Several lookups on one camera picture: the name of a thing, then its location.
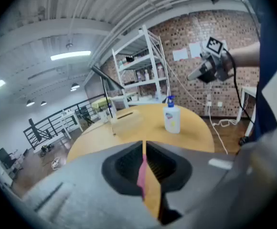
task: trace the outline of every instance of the black cable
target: black cable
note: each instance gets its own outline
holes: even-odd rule
[[[234,72],[234,75],[233,75],[234,87],[236,89],[239,106],[242,108],[242,110],[244,111],[246,116],[249,118],[249,120],[252,122],[252,124],[254,124],[254,122],[251,120],[250,116],[248,115],[247,111],[242,107],[242,104],[241,104],[241,101],[240,101],[238,87],[237,87],[237,83],[236,83],[236,64],[235,64],[235,61],[234,61],[233,57],[231,56],[231,54],[228,52],[228,50],[226,50],[226,49],[224,49],[224,50],[226,51],[226,54],[229,56],[229,58],[231,59],[231,62],[232,62],[232,67],[233,67],[233,72]]]

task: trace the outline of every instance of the black pole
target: black pole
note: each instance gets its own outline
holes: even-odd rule
[[[111,115],[111,118],[113,118],[112,113],[111,113],[111,109],[109,107],[109,102],[108,102],[108,98],[107,98],[107,94],[106,94],[106,90],[105,90],[105,85],[104,85],[104,80],[101,77],[100,77],[100,79],[101,79],[102,87],[104,88],[105,97],[106,97],[107,105],[108,105],[108,108],[109,108],[109,111],[110,111],[110,115]]]

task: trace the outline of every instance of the wooden floor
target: wooden floor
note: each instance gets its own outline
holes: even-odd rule
[[[212,125],[208,119],[204,119],[209,126],[213,135],[215,143],[215,152],[224,153],[224,148],[212,128]],[[213,123],[218,123],[219,120],[212,120]],[[239,150],[238,141],[243,137],[249,121],[241,120],[237,125],[230,125],[228,127],[216,126],[225,148],[230,154],[235,154]],[[81,131],[76,129],[70,133],[72,139],[61,138],[55,141],[54,149],[47,153],[46,156],[40,157],[40,152],[34,154],[33,149],[30,149],[26,156],[22,166],[23,169],[17,174],[11,189],[19,197],[22,197],[30,188],[32,188],[37,182],[50,175],[54,170],[52,169],[52,161],[56,157],[60,157],[59,167],[65,165],[67,154],[72,147],[75,140],[81,135]]]

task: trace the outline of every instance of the sticker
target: sticker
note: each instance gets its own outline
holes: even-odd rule
[[[170,113],[166,113],[165,115],[166,115],[167,119],[171,119],[172,118],[172,114],[170,114]]]

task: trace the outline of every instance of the white wall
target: white wall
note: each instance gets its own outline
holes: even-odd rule
[[[23,131],[30,127],[28,119],[32,118],[36,123],[45,117],[54,114],[70,105],[86,100],[87,96],[83,88],[70,92],[69,89],[59,89],[54,94],[42,96],[36,99],[35,104],[27,107],[26,100],[20,103],[0,104],[0,149],[3,147],[8,153],[19,150],[22,154],[26,149],[31,148]],[[41,101],[47,104],[40,106]]]

